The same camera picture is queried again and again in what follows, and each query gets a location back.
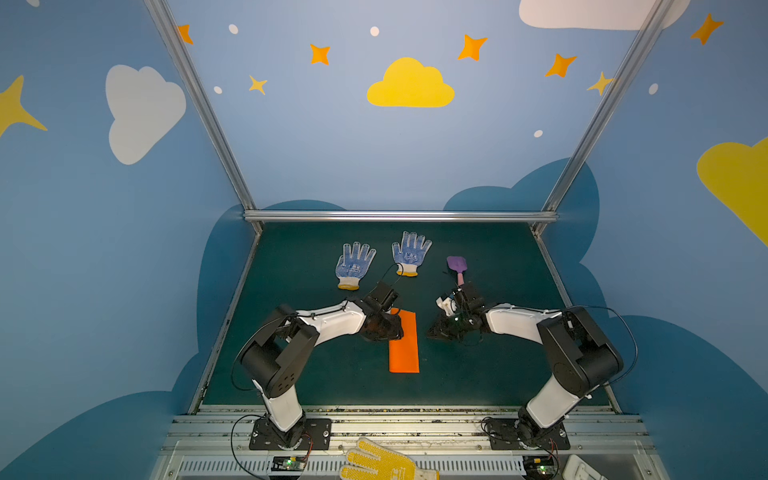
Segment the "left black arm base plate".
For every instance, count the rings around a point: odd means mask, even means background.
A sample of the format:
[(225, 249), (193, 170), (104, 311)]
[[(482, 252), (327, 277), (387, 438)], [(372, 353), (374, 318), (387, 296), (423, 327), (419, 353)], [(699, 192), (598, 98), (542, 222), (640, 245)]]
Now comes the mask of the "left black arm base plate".
[(300, 420), (287, 432), (279, 430), (273, 422), (260, 417), (254, 422), (249, 439), (250, 450), (328, 450), (332, 421), (328, 418)]

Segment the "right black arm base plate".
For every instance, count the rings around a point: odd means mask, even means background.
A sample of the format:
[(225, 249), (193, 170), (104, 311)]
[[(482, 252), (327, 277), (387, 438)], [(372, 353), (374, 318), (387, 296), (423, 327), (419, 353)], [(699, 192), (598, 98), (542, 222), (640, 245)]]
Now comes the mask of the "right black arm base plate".
[(542, 428), (533, 420), (485, 417), (481, 430), (492, 450), (569, 450), (571, 444), (562, 422)]

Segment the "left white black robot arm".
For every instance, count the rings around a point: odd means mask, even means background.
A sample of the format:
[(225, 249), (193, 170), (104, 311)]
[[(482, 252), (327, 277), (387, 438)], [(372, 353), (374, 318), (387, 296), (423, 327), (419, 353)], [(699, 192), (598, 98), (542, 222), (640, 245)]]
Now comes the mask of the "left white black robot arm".
[(266, 415), (254, 422), (251, 450), (328, 448), (331, 421), (309, 420), (295, 385), (314, 349), (323, 343), (351, 335), (372, 342), (402, 339), (402, 320), (393, 311), (397, 298), (391, 286), (379, 282), (362, 299), (347, 298), (315, 310), (284, 304), (270, 314), (236, 357), (266, 407)]

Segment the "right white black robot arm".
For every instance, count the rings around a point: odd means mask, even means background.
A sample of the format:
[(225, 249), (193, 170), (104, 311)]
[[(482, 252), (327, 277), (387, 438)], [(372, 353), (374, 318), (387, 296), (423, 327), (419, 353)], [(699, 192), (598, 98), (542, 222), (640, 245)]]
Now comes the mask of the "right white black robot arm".
[(509, 303), (488, 306), (475, 286), (456, 286), (436, 299), (440, 313), (432, 339), (461, 341), (474, 331), (509, 335), (541, 345), (551, 376), (518, 411), (516, 442), (536, 449), (565, 439), (563, 420), (584, 398), (624, 368), (623, 359), (585, 306), (537, 309)]

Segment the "orange square paper sheet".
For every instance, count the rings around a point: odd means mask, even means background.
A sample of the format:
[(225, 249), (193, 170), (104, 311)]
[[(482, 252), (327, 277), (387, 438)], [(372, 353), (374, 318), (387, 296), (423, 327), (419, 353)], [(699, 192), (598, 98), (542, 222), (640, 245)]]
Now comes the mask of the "orange square paper sheet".
[(420, 363), (416, 314), (406, 310), (399, 310), (397, 314), (401, 319), (403, 336), (389, 342), (389, 372), (418, 374)]

